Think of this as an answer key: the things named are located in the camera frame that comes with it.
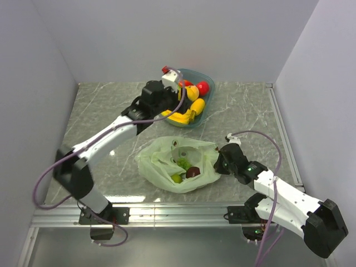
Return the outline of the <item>orange round fruit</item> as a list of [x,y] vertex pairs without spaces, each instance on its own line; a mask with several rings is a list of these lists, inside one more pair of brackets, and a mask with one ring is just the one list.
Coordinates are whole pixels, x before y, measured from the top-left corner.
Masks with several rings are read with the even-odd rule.
[[186,86],[185,89],[186,89],[187,97],[190,101],[194,102],[199,98],[200,92],[196,86],[194,85]]

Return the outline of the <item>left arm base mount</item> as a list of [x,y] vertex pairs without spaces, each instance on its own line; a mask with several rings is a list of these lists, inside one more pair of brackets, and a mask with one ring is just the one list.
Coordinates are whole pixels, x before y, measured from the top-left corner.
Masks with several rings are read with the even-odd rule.
[[[94,243],[106,247],[114,247],[124,244],[128,239],[128,232],[123,227],[129,223],[129,207],[112,207],[101,214],[95,214],[91,209],[81,209],[78,224],[90,227],[90,238]],[[115,231],[123,233],[123,240],[117,244],[108,244],[114,237]]]

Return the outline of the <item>green fruit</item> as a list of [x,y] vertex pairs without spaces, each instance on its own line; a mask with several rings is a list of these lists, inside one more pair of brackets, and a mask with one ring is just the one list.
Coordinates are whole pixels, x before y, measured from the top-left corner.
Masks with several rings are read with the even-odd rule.
[[180,184],[180,183],[183,182],[183,178],[182,178],[179,174],[173,174],[173,175],[171,176],[171,179],[172,179],[172,181],[173,181],[174,183],[176,183],[176,184]]

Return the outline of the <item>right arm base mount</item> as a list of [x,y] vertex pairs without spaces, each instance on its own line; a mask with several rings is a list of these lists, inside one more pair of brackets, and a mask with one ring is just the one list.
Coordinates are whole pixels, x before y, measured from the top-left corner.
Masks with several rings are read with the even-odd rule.
[[256,224],[256,226],[242,227],[244,238],[248,242],[251,241],[255,244],[261,243],[268,222],[267,219],[260,218],[255,210],[255,208],[258,207],[258,203],[264,199],[266,199],[265,195],[256,193],[247,199],[243,206],[228,206],[227,213],[223,215],[223,218],[228,221],[229,224]]

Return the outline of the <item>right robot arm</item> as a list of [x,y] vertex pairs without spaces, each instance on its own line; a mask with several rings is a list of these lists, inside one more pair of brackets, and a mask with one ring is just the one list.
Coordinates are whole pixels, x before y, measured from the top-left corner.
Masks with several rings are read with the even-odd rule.
[[274,176],[257,161],[249,161],[236,143],[218,150],[214,169],[219,174],[232,174],[239,182],[250,185],[256,193],[243,206],[229,206],[230,224],[272,222],[300,236],[317,256],[328,258],[348,235],[348,229],[338,205],[321,201]]

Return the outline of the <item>dark red fruit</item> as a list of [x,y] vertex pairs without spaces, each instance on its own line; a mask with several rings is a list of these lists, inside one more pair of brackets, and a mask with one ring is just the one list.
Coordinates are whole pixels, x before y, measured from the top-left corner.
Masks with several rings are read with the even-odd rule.
[[197,175],[200,175],[200,174],[201,174],[200,169],[196,166],[192,166],[187,169],[185,177],[187,179],[189,179],[189,178],[196,177]]

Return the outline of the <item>green grape bunch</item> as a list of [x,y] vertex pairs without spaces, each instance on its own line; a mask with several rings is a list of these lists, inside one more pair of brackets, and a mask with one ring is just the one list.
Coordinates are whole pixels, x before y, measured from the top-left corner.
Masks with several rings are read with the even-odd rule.
[[189,161],[185,158],[179,158],[176,160],[176,164],[181,167],[182,169],[184,169],[185,171],[187,171],[189,168],[192,167],[192,164],[189,163]]

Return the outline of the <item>yellow banana bunch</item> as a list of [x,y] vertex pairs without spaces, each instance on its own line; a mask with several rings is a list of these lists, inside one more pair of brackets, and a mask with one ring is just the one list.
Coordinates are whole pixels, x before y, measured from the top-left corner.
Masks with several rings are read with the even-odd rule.
[[194,121],[195,116],[196,112],[194,110],[188,109],[185,113],[174,112],[171,116],[168,117],[168,119],[184,125],[188,125]]

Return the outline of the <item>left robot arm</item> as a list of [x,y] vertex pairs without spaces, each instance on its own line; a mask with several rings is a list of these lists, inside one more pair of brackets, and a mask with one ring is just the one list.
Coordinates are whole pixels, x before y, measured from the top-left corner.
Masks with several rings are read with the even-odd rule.
[[92,217],[105,224],[112,217],[112,204],[95,186],[91,167],[125,141],[139,135],[166,110],[178,111],[186,96],[184,86],[149,81],[129,107],[99,133],[73,147],[62,146],[56,154],[53,177]]

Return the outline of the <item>pale green plastic bag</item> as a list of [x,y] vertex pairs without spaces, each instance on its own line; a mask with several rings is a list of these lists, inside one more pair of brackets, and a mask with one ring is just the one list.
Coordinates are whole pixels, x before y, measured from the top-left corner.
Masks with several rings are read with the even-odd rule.
[[[212,184],[220,178],[221,175],[214,170],[218,156],[217,145],[213,142],[165,136],[155,139],[141,150],[135,160],[139,174],[147,181],[160,189],[184,194]],[[187,179],[186,171],[176,164],[179,158],[185,158],[192,166],[198,167],[201,174]],[[174,183],[171,179],[173,174],[179,174],[183,182]]]

